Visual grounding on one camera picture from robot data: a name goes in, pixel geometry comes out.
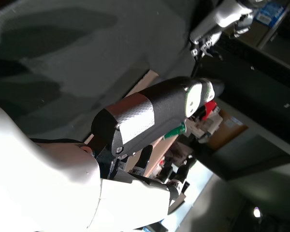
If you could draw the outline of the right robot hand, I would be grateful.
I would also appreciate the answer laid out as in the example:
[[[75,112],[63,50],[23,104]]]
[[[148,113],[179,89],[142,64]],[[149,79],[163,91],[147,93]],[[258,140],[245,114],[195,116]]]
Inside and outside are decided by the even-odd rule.
[[[214,50],[223,31],[234,26],[233,38],[246,33],[252,24],[256,5],[251,0],[223,0],[189,34],[190,51],[196,61],[204,56],[221,57]]]

